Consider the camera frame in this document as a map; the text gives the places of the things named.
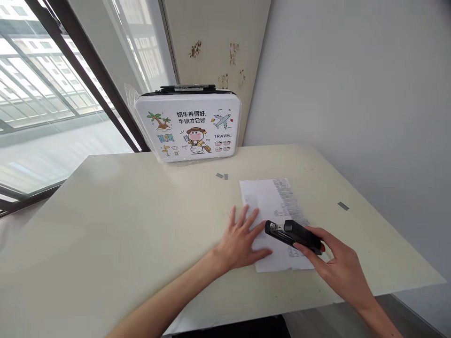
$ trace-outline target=cartoon hat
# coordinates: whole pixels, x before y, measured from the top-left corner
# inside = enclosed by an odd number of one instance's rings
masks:
[[[207,132],[205,131],[205,129],[202,129],[202,128],[199,128],[199,127],[194,127],[194,128],[191,128],[191,129],[187,130],[187,134],[189,134],[189,133],[192,132],[192,131],[201,131],[203,134],[206,134],[206,133],[207,133]]]

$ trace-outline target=stapler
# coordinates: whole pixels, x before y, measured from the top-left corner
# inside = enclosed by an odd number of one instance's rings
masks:
[[[311,231],[308,231],[294,220],[286,220],[285,224],[276,224],[271,221],[266,221],[264,231],[271,237],[274,237],[289,246],[294,247],[293,243],[296,242],[308,247],[318,256],[323,254],[324,246],[321,244],[321,238],[314,235]]]

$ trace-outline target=cartoon palm tree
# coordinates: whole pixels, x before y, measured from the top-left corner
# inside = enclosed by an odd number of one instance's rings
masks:
[[[167,125],[168,125],[168,122],[169,122],[170,120],[171,120],[171,119],[168,118],[168,117],[167,117],[167,118],[164,118],[164,119],[163,119],[164,125],[167,126]]]
[[[154,120],[156,120],[157,122],[158,122],[158,128],[161,128],[161,129],[166,129],[166,128],[169,128],[169,126],[167,125],[167,121],[164,123],[164,124],[162,124],[161,123],[161,121],[160,121],[160,117],[161,117],[161,114],[152,114],[151,112],[149,112],[149,115],[147,115],[147,117],[148,118],[151,118],[152,120],[151,120],[151,122],[153,122]]]

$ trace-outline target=white table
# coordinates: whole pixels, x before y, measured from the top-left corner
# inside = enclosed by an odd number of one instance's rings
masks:
[[[244,147],[182,167],[152,154],[98,155],[0,254],[1,336],[103,337],[214,246],[231,206],[242,208],[240,180],[272,178],[288,178],[312,226],[357,251],[374,294],[446,282],[312,147]],[[168,333],[338,301],[314,270],[250,266],[211,284]]]

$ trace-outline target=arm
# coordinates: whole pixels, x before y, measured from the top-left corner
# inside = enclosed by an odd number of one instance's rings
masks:
[[[160,337],[180,311],[203,289],[226,272],[254,264],[271,254],[271,250],[251,250],[255,237],[264,229],[264,222],[249,231],[258,215],[255,209],[245,220],[249,206],[245,206],[235,223],[235,207],[229,225],[217,247],[208,252],[192,268],[179,276],[114,328],[107,338]]]
[[[341,298],[357,310],[379,337],[402,338],[401,333],[371,293],[356,252],[322,228],[307,226],[306,229],[321,237],[334,254],[334,258],[325,263],[310,249],[298,243],[294,244],[296,249],[310,260],[318,274]]]

